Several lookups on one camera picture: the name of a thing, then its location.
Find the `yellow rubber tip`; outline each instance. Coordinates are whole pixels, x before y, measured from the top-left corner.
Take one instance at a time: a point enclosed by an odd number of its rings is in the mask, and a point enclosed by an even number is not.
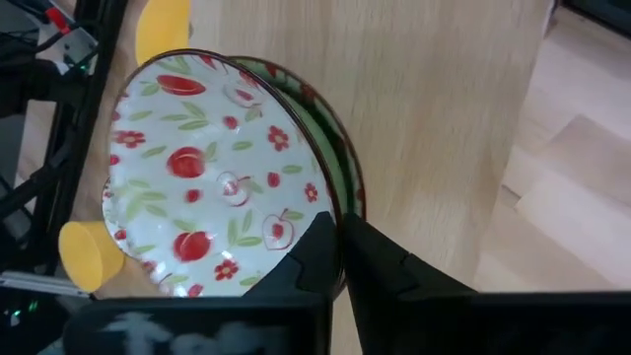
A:
[[[189,0],[149,0],[136,28],[136,61],[188,48]]]
[[[59,234],[59,254],[72,282],[86,292],[103,286],[125,259],[101,221],[66,223]]]

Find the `bowl rim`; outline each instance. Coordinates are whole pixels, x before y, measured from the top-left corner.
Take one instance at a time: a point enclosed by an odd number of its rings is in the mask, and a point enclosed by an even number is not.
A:
[[[289,74],[290,76],[292,76],[296,81],[298,81],[299,83],[308,86],[309,88],[312,89],[312,92],[314,93],[314,96],[317,97],[320,102],[322,103],[322,105],[328,109],[329,112],[331,112],[331,116],[333,117],[333,120],[335,120],[335,122],[337,123],[337,126],[339,128],[340,133],[342,134],[344,141],[346,142],[346,145],[348,146],[348,150],[351,154],[351,157],[353,157],[354,160],[354,165],[355,165],[355,170],[357,171],[357,176],[359,178],[359,196],[360,199],[362,200],[362,218],[366,219],[368,218],[367,216],[367,203],[366,203],[366,185],[364,183],[364,175],[362,173],[362,167],[360,165],[359,162],[359,156],[357,155],[357,151],[355,150],[355,146],[353,144],[353,141],[350,139],[350,136],[348,135],[348,132],[346,131],[346,128],[344,127],[344,124],[342,123],[341,119],[339,118],[339,116],[337,115],[337,113],[335,112],[335,110],[333,109],[333,107],[328,103],[328,101],[324,98],[324,96],[322,96],[318,90],[316,90],[316,88],[314,88],[313,85],[309,84],[309,82],[307,82],[305,79],[303,79],[300,75],[296,74],[294,71],[287,69],[287,67],[280,65],[278,63],[274,63],[272,61],[269,61],[267,59],[262,59],[262,58],[257,58],[257,57],[253,57],[253,56],[249,56],[249,55],[229,55],[228,58],[230,59],[236,59],[236,60],[249,60],[249,61],[256,61],[256,62],[260,62],[263,64],[269,64],[269,65],[273,65],[274,67],[283,70],[285,73]]]
[[[129,85],[131,84],[131,82],[143,70],[145,70],[147,67],[149,67],[153,63],[157,62],[158,60],[161,60],[161,59],[164,59],[164,58],[167,58],[167,57],[171,57],[171,56],[177,56],[177,55],[200,55],[200,56],[204,55],[204,56],[210,56],[211,58],[220,61],[222,63],[222,65],[229,65],[229,66],[237,69],[240,72],[246,72],[247,75],[249,75],[254,81],[256,81],[256,84],[258,84],[267,93],[269,93],[269,95],[271,95],[272,98],[274,98],[274,100],[276,100],[276,102],[283,109],[285,109],[285,111],[289,114],[289,116],[292,119],[292,121],[294,122],[294,124],[296,124],[296,126],[300,129],[301,133],[303,133],[303,136],[305,137],[305,140],[307,141],[307,143],[309,144],[312,152],[314,153],[315,159],[317,160],[317,163],[319,164],[320,170],[322,171],[322,176],[324,177],[324,181],[326,182],[327,189],[331,190],[332,188],[334,188],[333,178],[332,178],[331,172],[328,169],[328,166],[325,163],[325,159],[324,159],[323,153],[321,152],[321,150],[317,146],[316,140],[312,137],[312,135],[310,134],[308,129],[305,127],[305,125],[299,119],[298,114],[294,111],[294,109],[291,107],[291,105],[289,105],[289,103],[287,103],[287,101],[285,101],[285,99],[282,98],[282,96],[278,93],[278,91],[274,87],[269,85],[262,78],[260,78],[258,75],[253,73],[251,70],[243,67],[242,65],[240,65],[240,64],[238,64],[236,62],[233,62],[227,56],[224,56],[222,54],[219,54],[219,53],[216,53],[216,52],[213,52],[213,51],[210,51],[210,50],[197,49],[197,48],[183,48],[183,49],[169,50],[169,51],[166,51],[166,52],[163,52],[163,53],[160,53],[160,54],[157,54],[157,55],[151,57],[149,60],[144,62],[142,65],[139,65],[136,69],[134,69],[129,75],[127,75],[125,80],[122,82],[122,84],[118,88],[117,94],[115,95],[115,99],[114,99],[113,105],[111,106],[111,109],[110,109],[110,112],[109,112],[109,119],[110,119],[110,121],[109,121],[108,134],[111,133],[111,130],[112,130],[112,127],[113,127],[113,120],[112,119],[114,117],[114,113],[116,112],[116,107],[121,102],[121,99],[123,98],[123,96],[126,95],[127,88],[129,88]],[[108,152],[109,152],[109,147],[110,146],[111,146],[111,144],[109,143],[109,139],[107,139],[107,151]],[[337,232],[339,234],[341,232],[341,228],[342,228],[341,205],[340,205],[340,202],[337,199],[337,195],[335,193],[329,193],[328,197],[331,199],[331,205],[333,207],[333,214],[334,214],[335,221],[336,221],[336,229],[337,229]]]

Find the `black metal frame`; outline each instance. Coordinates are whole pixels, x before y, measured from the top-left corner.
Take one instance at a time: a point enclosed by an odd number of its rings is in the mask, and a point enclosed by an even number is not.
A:
[[[81,98],[57,104],[42,167],[0,198],[0,221],[18,210],[31,220],[26,248],[11,255],[20,268],[46,264],[45,274],[52,274],[58,263],[58,234],[72,212],[127,1],[77,1],[75,21],[96,21],[101,28],[98,33],[86,29],[99,43],[94,73],[84,78],[86,90]],[[35,197],[35,210],[30,214],[24,205]],[[15,243],[14,236],[0,238]],[[14,262],[0,259],[0,267],[15,267]]]

